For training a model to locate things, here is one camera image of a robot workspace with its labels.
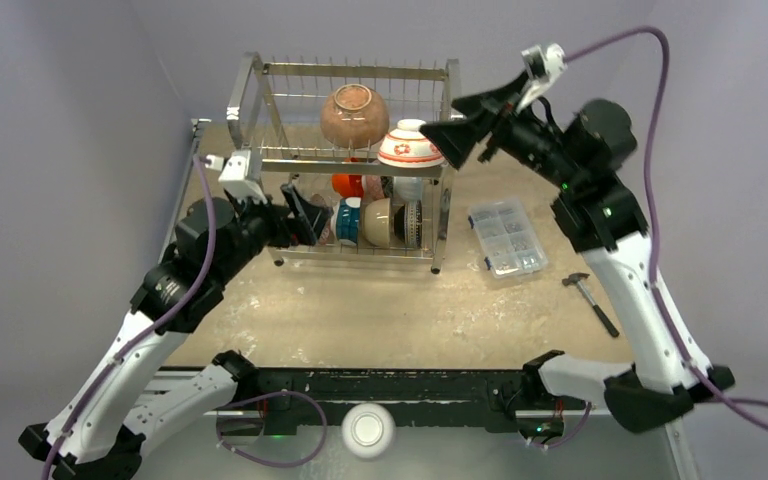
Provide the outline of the plain white bowl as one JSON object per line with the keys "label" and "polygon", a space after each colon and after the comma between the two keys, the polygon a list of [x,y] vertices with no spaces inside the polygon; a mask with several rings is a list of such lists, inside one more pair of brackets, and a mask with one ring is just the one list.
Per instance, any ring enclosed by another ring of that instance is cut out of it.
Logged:
{"label": "plain white bowl", "polygon": [[343,445],[361,460],[374,460],[384,455],[393,444],[395,433],[393,416],[376,403],[355,405],[341,424]]}

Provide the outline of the beige speckled bowl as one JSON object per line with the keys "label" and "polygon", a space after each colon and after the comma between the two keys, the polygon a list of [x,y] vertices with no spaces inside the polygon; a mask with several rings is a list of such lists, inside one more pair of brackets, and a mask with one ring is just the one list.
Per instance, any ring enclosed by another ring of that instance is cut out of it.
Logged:
{"label": "beige speckled bowl", "polygon": [[375,247],[389,248],[391,244],[391,201],[387,198],[367,203],[361,226],[366,240]]}

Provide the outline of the clear plastic screw box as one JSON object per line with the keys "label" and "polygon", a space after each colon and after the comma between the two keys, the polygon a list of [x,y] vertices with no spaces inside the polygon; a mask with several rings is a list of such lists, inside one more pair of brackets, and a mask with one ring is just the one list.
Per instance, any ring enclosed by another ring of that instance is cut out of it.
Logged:
{"label": "clear plastic screw box", "polygon": [[518,198],[472,205],[468,222],[479,240],[484,264],[494,278],[528,275],[548,265],[548,257]]}

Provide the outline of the red floral pattern bowl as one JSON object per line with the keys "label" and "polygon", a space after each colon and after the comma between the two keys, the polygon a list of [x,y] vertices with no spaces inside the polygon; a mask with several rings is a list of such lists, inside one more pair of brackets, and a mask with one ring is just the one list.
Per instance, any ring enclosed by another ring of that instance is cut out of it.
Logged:
{"label": "red floral pattern bowl", "polygon": [[421,119],[402,119],[383,138],[377,160],[385,165],[418,169],[442,164],[445,159],[439,149],[421,132],[426,124]]}

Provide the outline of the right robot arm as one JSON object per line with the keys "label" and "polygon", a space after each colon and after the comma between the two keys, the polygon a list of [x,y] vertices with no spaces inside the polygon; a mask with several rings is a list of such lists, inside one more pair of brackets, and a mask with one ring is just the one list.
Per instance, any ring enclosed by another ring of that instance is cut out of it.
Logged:
{"label": "right robot arm", "polygon": [[630,344],[633,359],[626,364],[558,350],[526,363],[524,399],[544,407],[557,397],[576,398],[607,407],[630,432],[658,428],[731,388],[734,375],[693,343],[668,291],[658,286],[654,229],[617,174],[637,147],[627,111],[594,99],[560,127],[550,111],[536,115],[518,106],[530,86],[519,77],[458,98],[458,119],[420,131],[455,168],[484,143],[481,161],[503,151],[558,188],[555,221],[602,285]]}

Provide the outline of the red geometric pattern bowl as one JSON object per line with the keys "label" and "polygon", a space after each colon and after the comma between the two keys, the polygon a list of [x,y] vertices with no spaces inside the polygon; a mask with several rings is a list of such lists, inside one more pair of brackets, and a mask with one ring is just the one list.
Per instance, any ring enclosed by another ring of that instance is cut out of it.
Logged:
{"label": "red geometric pattern bowl", "polygon": [[332,237],[333,205],[329,199],[319,193],[309,197],[309,202],[315,207],[315,218],[312,220],[313,231],[318,234],[318,245],[326,245]]}

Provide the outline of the steel two-tier dish rack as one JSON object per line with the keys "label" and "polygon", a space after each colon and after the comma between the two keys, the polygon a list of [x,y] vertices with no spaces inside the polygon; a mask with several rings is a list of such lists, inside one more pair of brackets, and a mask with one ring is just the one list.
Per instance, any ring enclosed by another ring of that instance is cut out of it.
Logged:
{"label": "steel two-tier dish rack", "polygon": [[454,171],[445,165],[418,169],[384,165],[377,160],[376,145],[339,146],[329,141],[320,131],[320,110],[331,93],[349,84],[380,94],[392,122],[448,120],[457,115],[450,103],[461,92],[461,68],[456,59],[394,65],[331,58],[264,59],[257,52],[246,52],[226,107],[232,143],[258,154],[264,171],[287,174],[330,205],[336,202],[334,174],[422,179],[420,238],[393,238],[386,247],[365,238],[355,245],[330,238],[323,246],[273,249],[272,261],[277,266],[291,260],[403,263],[425,265],[437,274],[445,258]]}

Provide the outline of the black hex key tool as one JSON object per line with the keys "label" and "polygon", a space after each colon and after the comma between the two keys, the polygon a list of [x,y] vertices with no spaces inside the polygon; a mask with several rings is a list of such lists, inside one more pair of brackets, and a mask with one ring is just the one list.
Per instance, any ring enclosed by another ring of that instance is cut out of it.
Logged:
{"label": "black hex key tool", "polygon": [[612,338],[619,338],[620,337],[619,329],[614,325],[611,319],[607,316],[605,311],[601,308],[601,306],[598,304],[598,302],[595,300],[595,298],[591,294],[590,290],[585,285],[585,281],[589,277],[590,277],[590,274],[588,273],[575,272],[563,278],[561,280],[561,284],[564,287],[574,286],[581,293],[581,295],[587,301],[587,303],[590,305],[591,309],[593,310],[596,317],[599,319],[602,326],[605,328],[606,332]]}

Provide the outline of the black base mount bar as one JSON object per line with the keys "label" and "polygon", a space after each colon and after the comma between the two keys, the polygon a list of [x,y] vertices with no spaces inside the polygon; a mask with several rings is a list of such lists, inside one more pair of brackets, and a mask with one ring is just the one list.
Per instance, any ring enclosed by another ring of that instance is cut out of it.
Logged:
{"label": "black base mount bar", "polygon": [[262,368],[216,410],[248,413],[269,435],[293,435],[301,426],[339,426],[362,403],[383,406],[399,427],[481,428],[515,433],[534,428],[561,405],[566,417],[581,400],[524,386],[517,369]]}

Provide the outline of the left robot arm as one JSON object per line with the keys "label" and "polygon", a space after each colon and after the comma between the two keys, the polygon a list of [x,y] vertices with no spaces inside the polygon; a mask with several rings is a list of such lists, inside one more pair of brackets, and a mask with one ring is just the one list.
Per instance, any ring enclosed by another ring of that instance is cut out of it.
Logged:
{"label": "left robot arm", "polygon": [[230,193],[193,203],[145,275],[119,332],[77,395],[52,420],[28,426],[20,445],[46,479],[130,479],[148,453],[200,415],[261,402],[258,369],[235,351],[217,354],[158,399],[138,398],[167,358],[224,298],[226,285],[268,247],[317,243],[332,211],[291,184],[284,203]]}

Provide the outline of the brown-rimmed white bowl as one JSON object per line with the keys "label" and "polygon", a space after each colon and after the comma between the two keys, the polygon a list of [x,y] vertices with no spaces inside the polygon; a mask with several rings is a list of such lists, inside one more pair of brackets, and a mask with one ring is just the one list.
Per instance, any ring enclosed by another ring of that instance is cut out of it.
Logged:
{"label": "brown-rimmed white bowl", "polygon": [[384,98],[363,84],[345,84],[331,92],[320,111],[324,139],[336,147],[365,149],[389,132],[390,115]]}

